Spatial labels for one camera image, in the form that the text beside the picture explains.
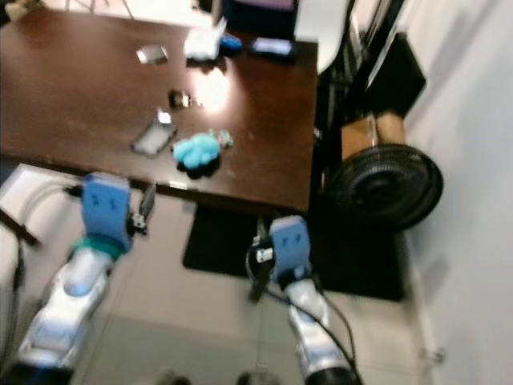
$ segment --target stuffed animal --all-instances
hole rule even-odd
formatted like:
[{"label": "stuffed animal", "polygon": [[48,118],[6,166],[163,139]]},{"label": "stuffed animal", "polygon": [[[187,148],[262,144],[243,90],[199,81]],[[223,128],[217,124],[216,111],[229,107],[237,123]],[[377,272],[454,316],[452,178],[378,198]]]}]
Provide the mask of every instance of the stuffed animal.
[{"label": "stuffed animal", "polygon": [[201,133],[176,142],[173,145],[173,158],[184,164],[187,170],[195,170],[217,159],[220,151],[221,146],[214,135]]}]

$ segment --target black fan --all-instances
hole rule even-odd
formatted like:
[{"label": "black fan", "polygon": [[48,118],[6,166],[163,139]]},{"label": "black fan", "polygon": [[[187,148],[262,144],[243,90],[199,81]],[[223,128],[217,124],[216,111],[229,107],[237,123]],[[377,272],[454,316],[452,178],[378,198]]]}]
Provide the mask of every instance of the black fan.
[{"label": "black fan", "polygon": [[426,217],[442,190],[442,174],[424,153],[405,144],[380,144],[345,159],[329,195],[348,225],[398,231]]}]

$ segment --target brown table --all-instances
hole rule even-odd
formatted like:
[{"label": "brown table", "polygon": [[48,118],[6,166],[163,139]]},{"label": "brown table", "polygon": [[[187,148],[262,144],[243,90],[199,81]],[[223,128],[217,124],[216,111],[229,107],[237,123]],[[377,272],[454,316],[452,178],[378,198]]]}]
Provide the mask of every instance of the brown table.
[{"label": "brown table", "polygon": [[[37,10],[0,31],[2,156],[83,175],[104,171],[134,186],[200,204],[263,215],[309,207],[317,45],[298,43],[293,64],[240,54],[216,67],[187,66],[188,28]],[[241,35],[248,43],[251,36]],[[139,63],[162,44],[168,63]],[[211,176],[192,180],[169,149],[156,159],[130,143],[168,106],[172,88],[205,107],[173,112],[176,139],[227,129],[235,145]]]}]

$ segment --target small metal object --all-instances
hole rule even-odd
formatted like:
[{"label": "small metal object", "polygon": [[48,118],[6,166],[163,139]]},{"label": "small metal object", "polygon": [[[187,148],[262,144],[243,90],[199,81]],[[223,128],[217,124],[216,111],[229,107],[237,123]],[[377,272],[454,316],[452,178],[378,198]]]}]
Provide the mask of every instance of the small metal object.
[{"label": "small metal object", "polygon": [[317,127],[313,128],[313,138],[315,140],[322,140],[322,131],[319,130]]},{"label": "small metal object", "polygon": [[370,131],[368,135],[370,137],[370,143],[372,147],[376,147],[379,144],[378,126],[376,125],[376,118],[374,115],[367,116],[367,121],[370,123]]},{"label": "small metal object", "polygon": [[233,146],[233,137],[228,131],[220,130],[220,131],[216,132],[216,131],[210,129],[210,130],[208,130],[208,133],[217,139],[217,141],[219,142],[219,145],[222,148],[227,148],[227,147]]},{"label": "small metal object", "polygon": [[162,46],[143,46],[136,52],[142,64],[157,64],[168,61],[168,52]]},{"label": "small metal object", "polygon": [[446,350],[444,348],[438,348],[436,351],[429,351],[427,349],[421,349],[418,356],[421,359],[430,361],[434,365],[442,365],[446,360]]},{"label": "small metal object", "polygon": [[170,90],[168,93],[170,108],[189,108],[203,107],[198,99],[193,98],[188,92],[180,90]]},{"label": "small metal object", "polygon": [[171,114],[169,112],[164,111],[162,108],[157,108],[157,120],[160,124],[171,124]]},{"label": "small metal object", "polygon": [[272,248],[257,250],[256,261],[258,263],[270,261],[271,259],[273,259],[273,249]]}]

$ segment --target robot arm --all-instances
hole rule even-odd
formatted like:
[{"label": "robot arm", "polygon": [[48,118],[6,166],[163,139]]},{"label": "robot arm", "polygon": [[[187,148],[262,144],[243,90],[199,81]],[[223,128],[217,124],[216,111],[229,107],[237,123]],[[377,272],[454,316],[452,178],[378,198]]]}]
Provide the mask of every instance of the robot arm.
[{"label": "robot arm", "polygon": [[91,318],[108,289],[116,260],[130,251],[135,233],[145,234],[155,202],[149,188],[139,211],[130,211],[126,180],[105,174],[84,178],[83,221],[86,236],[52,279],[42,308],[30,324],[14,365],[2,384],[68,384],[87,339]]},{"label": "robot arm", "polygon": [[[275,220],[269,235],[253,240],[248,252],[248,273],[264,286],[267,279],[279,284],[291,303],[307,310],[329,330],[329,308],[311,278],[310,244],[305,220],[286,217]],[[270,272],[264,277],[261,272]],[[289,322],[297,339],[297,357],[307,385],[354,385],[357,380],[337,344],[310,316],[289,307]]]}]

